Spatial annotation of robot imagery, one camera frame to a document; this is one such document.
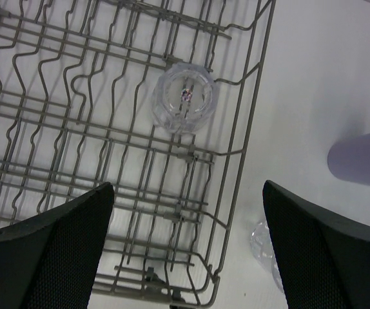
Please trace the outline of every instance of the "purple object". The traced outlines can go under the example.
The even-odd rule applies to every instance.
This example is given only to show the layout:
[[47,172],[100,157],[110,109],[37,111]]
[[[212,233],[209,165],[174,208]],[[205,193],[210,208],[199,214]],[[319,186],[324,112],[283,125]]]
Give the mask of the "purple object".
[[327,163],[337,178],[370,185],[370,134],[336,143]]

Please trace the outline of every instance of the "dishwasher rack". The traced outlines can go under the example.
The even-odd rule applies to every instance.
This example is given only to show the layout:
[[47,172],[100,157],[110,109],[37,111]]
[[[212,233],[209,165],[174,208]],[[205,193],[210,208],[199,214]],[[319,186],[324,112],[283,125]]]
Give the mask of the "dishwasher rack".
[[[93,292],[215,301],[275,0],[0,1],[0,228],[109,181]],[[155,127],[173,63],[220,85],[196,135]]]

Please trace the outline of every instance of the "purple cylinder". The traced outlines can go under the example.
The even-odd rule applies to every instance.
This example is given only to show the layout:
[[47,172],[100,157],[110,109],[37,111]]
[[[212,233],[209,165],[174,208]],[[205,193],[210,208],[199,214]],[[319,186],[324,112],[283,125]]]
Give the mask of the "purple cylinder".
[[337,178],[370,185],[370,134],[334,144],[328,153],[327,163]]

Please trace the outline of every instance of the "metal wire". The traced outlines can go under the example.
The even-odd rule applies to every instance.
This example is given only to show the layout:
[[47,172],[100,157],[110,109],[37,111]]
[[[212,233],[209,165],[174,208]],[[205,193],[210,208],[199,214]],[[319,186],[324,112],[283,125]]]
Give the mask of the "metal wire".
[[[190,13],[195,3],[189,0],[32,2],[0,2],[0,57],[11,59],[8,68],[0,68],[0,227],[111,181],[115,224],[110,224],[93,292],[183,308],[211,306],[224,266],[275,0],[258,0],[248,26],[224,24],[224,16],[236,5],[226,0],[201,0],[195,14]],[[66,9],[55,10],[61,5]],[[95,30],[104,11],[105,35]],[[52,22],[58,15],[61,23]],[[264,39],[259,60],[252,61],[261,20]],[[152,30],[148,47],[135,41],[143,23]],[[193,34],[187,57],[178,51],[183,32]],[[249,43],[242,76],[234,81],[221,76],[215,63],[219,46],[224,48],[241,33],[247,33]],[[225,151],[203,146],[197,135],[168,136],[152,124],[148,130],[138,129],[142,93],[155,72],[160,75],[179,61],[194,63],[197,57],[216,82],[238,91]],[[111,77],[110,62],[120,64]],[[54,73],[60,75],[52,80],[52,68],[58,66]],[[140,73],[130,88],[128,121],[121,121],[124,83],[134,66]],[[33,79],[28,72],[34,73]],[[109,88],[97,82],[105,76]],[[246,89],[250,78],[253,88]],[[63,85],[61,95],[54,91],[58,84]],[[96,112],[106,102],[98,93],[110,94],[102,118]],[[246,93],[251,103],[241,131]],[[242,146],[235,145],[236,136],[244,136]],[[140,155],[133,162],[135,153]],[[237,173],[229,169],[232,158],[239,160]],[[220,180],[215,206],[208,205],[214,178]],[[230,186],[227,208],[222,198]]]

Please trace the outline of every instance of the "gray wire rack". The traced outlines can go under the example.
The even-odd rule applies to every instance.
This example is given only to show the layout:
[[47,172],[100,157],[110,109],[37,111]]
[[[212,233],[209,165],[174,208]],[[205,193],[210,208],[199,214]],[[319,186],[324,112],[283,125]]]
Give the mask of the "gray wire rack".
[[[114,212],[93,292],[211,306],[274,8],[0,1],[0,228],[110,181]],[[155,127],[147,104],[157,78],[181,61],[220,84],[215,117],[190,136]]]

